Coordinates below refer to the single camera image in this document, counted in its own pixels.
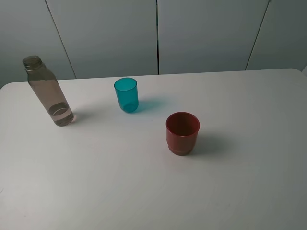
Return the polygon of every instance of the cup rim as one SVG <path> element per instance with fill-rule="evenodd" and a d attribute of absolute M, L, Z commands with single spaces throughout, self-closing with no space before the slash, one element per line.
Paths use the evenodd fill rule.
<path fill-rule="evenodd" d="M 131 80 L 133 80 L 134 81 L 134 83 L 135 83 L 135 85 L 132 87 L 132 88 L 130 88 L 130 89 L 128 89 L 128 90 L 119 90 L 118 88 L 116 88 L 116 83 L 118 82 L 118 81 L 121 81 L 121 80 L 123 80 L 123 79 L 131 79 Z M 138 85 L 138 82 L 134 79 L 134 78 L 120 78 L 120 79 L 118 79 L 115 83 L 114 83 L 114 89 L 116 89 L 116 90 L 118 90 L 118 91 L 122 91 L 122 92 L 124 92 L 124 91 L 130 91 L 130 90 L 133 90 L 134 88 L 136 88 L 137 87 L 137 85 Z"/>
<path fill-rule="evenodd" d="M 168 125 L 167 125 L 167 122 L 169 121 L 169 119 L 170 119 L 173 115 L 176 115 L 176 114 L 188 114 L 188 115 L 194 117 L 195 120 L 196 120 L 196 122 L 197 122 L 197 129 L 196 129 L 196 131 L 193 132 L 193 133 L 191 133 L 190 135 L 186 135 L 186 136 L 181 136 L 181 135 L 178 135 L 178 134 L 172 132 L 172 131 L 169 129 L 169 127 L 168 127 Z M 165 125 L 166 125 L 166 128 L 167 128 L 167 130 L 168 130 L 169 132 L 171 132 L 172 134 L 174 134 L 174 135 L 176 135 L 176 136 L 178 136 L 178 137 L 190 137 L 190 136 L 194 135 L 195 133 L 198 133 L 198 131 L 200 130 L 200 127 L 201 127 L 201 124 L 200 124 L 200 121 L 198 120 L 198 118 L 197 118 L 196 116 L 194 116 L 193 114 L 190 114 L 190 113 L 188 113 L 188 112 L 176 112 L 176 113 L 171 114 L 171 115 L 167 118 Z"/>

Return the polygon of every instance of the clear plastic bottle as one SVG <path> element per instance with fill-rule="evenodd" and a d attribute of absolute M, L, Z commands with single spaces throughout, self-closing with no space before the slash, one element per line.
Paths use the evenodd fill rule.
<path fill-rule="evenodd" d="M 55 75 L 45 66 L 39 56 L 23 59 L 28 83 L 57 126 L 73 121 L 73 113 L 59 86 Z"/>

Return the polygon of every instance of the white table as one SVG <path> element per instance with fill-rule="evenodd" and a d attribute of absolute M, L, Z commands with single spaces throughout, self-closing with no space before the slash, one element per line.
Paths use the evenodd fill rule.
<path fill-rule="evenodd" d="M 53 124 L 26 82 L 0 90 L 1 230 L 307 229 L 307 78 L 294 69 L 63 80 L 77 116 Z M 165 141 L 177 111 L 193 153 Z"/>

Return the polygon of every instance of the red plastic cup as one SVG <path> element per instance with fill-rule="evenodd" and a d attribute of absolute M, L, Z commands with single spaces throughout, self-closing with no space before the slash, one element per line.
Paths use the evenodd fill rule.
<path fill-rule="evenodd" d="M 169 150 L 179 156 L 189 154 L 195 146 L 200 122 L 196 116 L 178 112 L 166 120 L 166 141 Z"/>

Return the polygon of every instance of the cup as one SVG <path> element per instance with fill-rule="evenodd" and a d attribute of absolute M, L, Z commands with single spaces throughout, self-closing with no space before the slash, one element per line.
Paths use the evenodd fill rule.
<path fill-rule="evenodd" d="M 166 141 L 169 150 L 179 156 L 189 154 L 195 146 L 200 122 L 196 116 L 178 112 L 166 120 Z"/>
<path fill-rule="evenodd" d="M 138 108 L 138 88 L 135 79 L 121 78 L 115 82 L 114 88 L 121 110 L 131 113 Z"/>

